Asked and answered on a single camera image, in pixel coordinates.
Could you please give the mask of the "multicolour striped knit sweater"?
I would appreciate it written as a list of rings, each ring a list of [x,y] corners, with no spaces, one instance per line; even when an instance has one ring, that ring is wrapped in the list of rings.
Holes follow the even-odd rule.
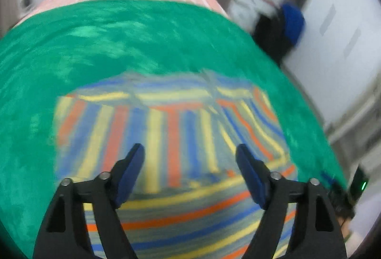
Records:
[[[145,148],[132,194],[118,209],[140,258],[244,254],[262,210],[236,164],[238,145],[297,178],[267,95],[244,78],[125,73],[60,96],[54,123],[58,179],[93,179],[134,144]]]

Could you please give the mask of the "black clothes on chair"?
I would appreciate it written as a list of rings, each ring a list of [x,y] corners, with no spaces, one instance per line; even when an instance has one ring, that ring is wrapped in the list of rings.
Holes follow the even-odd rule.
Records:
[[[251,35],[254,42],[274,63],[280,67],[283,59],[290,53],[293,44],[286,37],[284,14],[276,12],[271,17],[260,15]]]

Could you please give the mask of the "green floral bed blanket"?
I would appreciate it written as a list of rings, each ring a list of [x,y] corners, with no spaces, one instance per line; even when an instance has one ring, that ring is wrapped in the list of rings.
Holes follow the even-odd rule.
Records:
[[[301,94],[225,16],[188,3],[93,0],[35,15],[1,39],[1,237],[27,258],[55,190],[52,226],[68,230],[76,181],[56,176],[57,99],[125,73],[165,76],[211,71],[251,81],[268,97],[296,167],[295,181],[346,178]]]

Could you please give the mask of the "white desk cabinet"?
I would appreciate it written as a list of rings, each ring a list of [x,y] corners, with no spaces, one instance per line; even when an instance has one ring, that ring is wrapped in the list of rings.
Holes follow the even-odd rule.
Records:
[[[270,17],[279,6],[272,0],[216,0],[237,25],[252,33],[262,16]]]

